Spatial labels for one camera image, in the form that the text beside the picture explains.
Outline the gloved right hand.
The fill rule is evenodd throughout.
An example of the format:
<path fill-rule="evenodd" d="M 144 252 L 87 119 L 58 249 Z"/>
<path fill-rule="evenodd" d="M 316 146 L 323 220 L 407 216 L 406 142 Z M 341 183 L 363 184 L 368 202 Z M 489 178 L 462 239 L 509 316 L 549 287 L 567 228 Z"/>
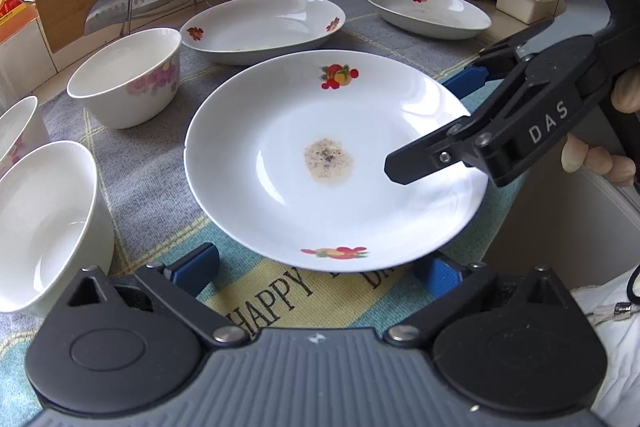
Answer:
<path fill-rule="evenodd" d="M 639 84 L 639 66 L 627 70 L 617 79 L 611 103 L 618 113 L 632 115 L 639 112 Z M 616 186 L 631 186 L 637 173 L 637 165 L 631 158 L 612 154 L 607 148 L 589 144 L 571 133 L 563 146 L 561 165 L 567 173 L 585 167 Z"/>

